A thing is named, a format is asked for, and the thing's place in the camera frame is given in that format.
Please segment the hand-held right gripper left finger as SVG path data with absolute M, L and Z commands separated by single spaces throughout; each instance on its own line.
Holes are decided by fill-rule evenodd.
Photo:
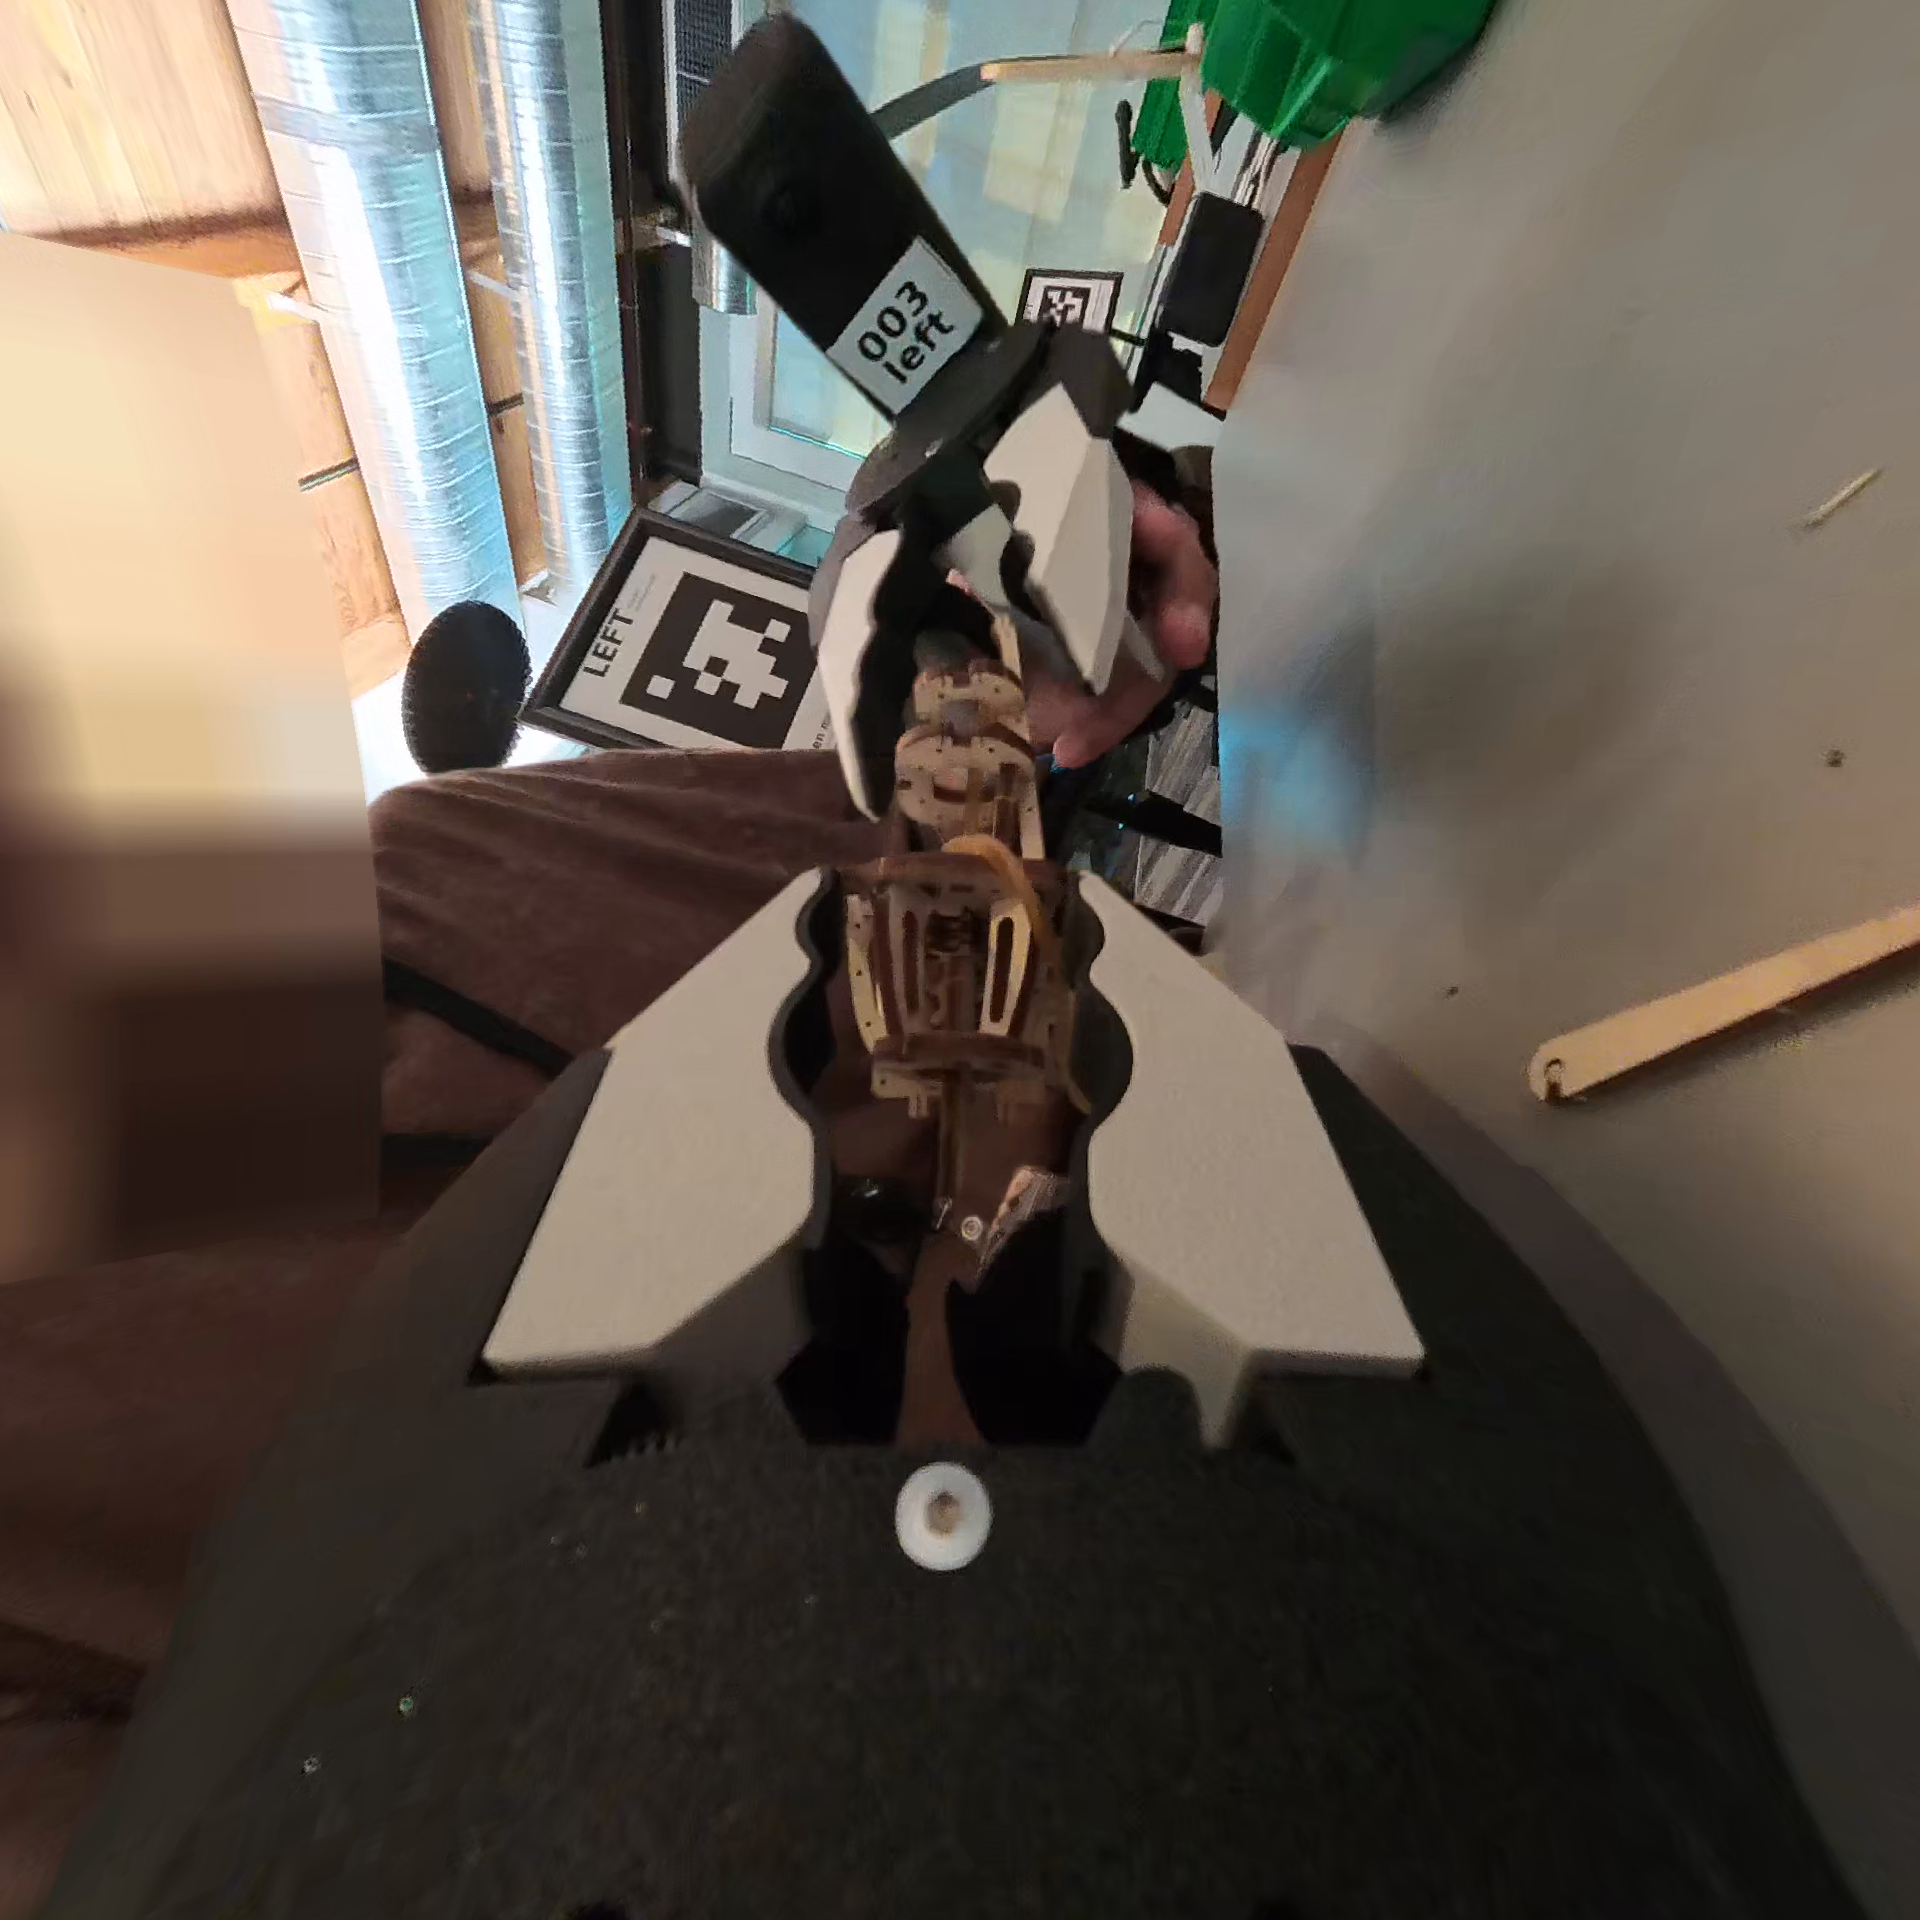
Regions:
M 483 1346 L 502 1379 L 779 1379 L 807 1343 L 818 1119 L 783 1055 L 832 873 L 789 882 L 631 1019 Z

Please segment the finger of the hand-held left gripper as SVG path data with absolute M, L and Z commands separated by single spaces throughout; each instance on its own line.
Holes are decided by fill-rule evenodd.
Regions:
M 983 461 L 988 508 L 942 543 L 945 573 L 1020 646 L 1020 662 L 1109 693 L 1122 661 L 1166 667 L 1129 609 L 1135 490 L 1063 387 L 1025 408 Z
M 811 639 L 842 780 L 866 820 L 894 804 L 923 624 L 926 553 L 905 533 L 838 533 L 811 583 Z

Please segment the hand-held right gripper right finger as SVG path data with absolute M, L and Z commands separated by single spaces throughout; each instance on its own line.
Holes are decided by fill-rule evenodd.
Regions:
M 1109 882 L 1088 991 L 1129 1044 L 1085 1195 L 1114 1290 L 1097 1343 L 1173 1374 L 1209 1449 L 1269 1374 L 1413 1379 L 1427 1346 L 1278 1027 Z

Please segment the wooden gear model part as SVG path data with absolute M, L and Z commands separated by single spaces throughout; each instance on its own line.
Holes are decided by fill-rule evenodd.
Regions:
M 1039 771 L 1010 615 L 991 620 L 988 649 L 954 633 L 919 646 L 894 813 L 917 851 L 983 836 L 1044 860 Z

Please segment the yellow rubber band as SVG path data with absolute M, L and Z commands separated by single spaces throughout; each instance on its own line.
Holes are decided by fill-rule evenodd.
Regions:
M 991 835 L 960 835 L 942 846 L 972 864 L 992 891 L 983 939 L 977 1030 L 1010 1041 L 1035 967 L 1053 954 L 1053 923 L 1025 860 Z

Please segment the wooden frame model part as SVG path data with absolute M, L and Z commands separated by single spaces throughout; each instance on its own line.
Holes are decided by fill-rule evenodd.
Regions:
M 1025 1222 L 1063 1204 L 1070 1141 L 1091 1114 L 1072 1070 L 1082 974 L 1070 957 L 1072 879 L 1025 873 L 1053 923 L 1010 1041 L 977 1030 L 992 891 L 945 851 L 846 868 L 851 1013 L 873 1094 L 935 1129 L 935 1232 L 983 1273 Z

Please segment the person's left hand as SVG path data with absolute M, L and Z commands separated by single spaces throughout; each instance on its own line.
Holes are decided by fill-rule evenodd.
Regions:
M 1039 674 L 1029 689 L 1035 746 L 1061 770 L 1088 770 L 1126 746 L 1170 702 L 1175 679 L 1206 667 L 1220 603 L 1217 567 L 1181 505 L 1135 481 L 1129 606 L 1157 671 L 1117 661 L 1104 693 Z

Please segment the framed marker poster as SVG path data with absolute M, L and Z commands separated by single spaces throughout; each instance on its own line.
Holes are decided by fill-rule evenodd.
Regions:
M 814 570 L 637 508 L 521 726 L 587 749 L 835 749 L 807 631 Z

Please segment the printed marker card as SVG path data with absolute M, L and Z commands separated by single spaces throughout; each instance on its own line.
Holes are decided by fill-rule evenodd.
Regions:
M 1082 327 L 1109 340 L 1117 330 L 1119 310 L 1122 271 L 1029 268 L 1023 278 L 1017 321 L 1035 327 Z

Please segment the black box device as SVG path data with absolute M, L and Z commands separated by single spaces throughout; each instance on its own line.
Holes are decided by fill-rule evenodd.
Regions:
M 1237 303 L 1263 243 L 1262 207 L 1197 193 L 1163 278 L 1157 325 L 1173 340 L 1220 349 L 1235 327 Z

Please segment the long wooden stick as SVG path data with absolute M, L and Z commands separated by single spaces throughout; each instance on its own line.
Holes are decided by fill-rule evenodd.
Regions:
M 1061 53 L 1030 59 L 997 59 L 977 65 L 983 87 L 1131 87 L 1181 84 L 1203 67 L 1192 48 Z

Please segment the black round disc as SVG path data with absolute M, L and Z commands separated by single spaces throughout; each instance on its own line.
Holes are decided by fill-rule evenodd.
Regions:
M 509 764 L 533 661 L 518 621 L 495 603 L 436 614 L 402 679 L 402 733 L 424 779 Z

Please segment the green plastic bin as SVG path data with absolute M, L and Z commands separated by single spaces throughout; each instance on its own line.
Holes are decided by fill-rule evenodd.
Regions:
M 1421 104 L 1468 62 L 1496 3 L 1170 3 L 1163 51 L 1206 34 L 1200 87 L 1285 150 Z

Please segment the pale wooden strip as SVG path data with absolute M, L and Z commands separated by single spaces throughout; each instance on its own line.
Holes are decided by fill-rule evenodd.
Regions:
M 1528 1094 L 1544 1106 L 1583 1098 L 1912 954 L 1917 954 L 1917 904 L 1821 933 L 1555 1035 L 1527 1063 Z

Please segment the silver ventilation duct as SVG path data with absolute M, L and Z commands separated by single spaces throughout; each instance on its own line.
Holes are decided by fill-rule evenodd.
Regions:
M 521 609 L 415 3 L 232 7 L 411 636 Z
M 633 509 L 599 3 L 472 3 L 517 313 L 545 596 L 577 602 Z

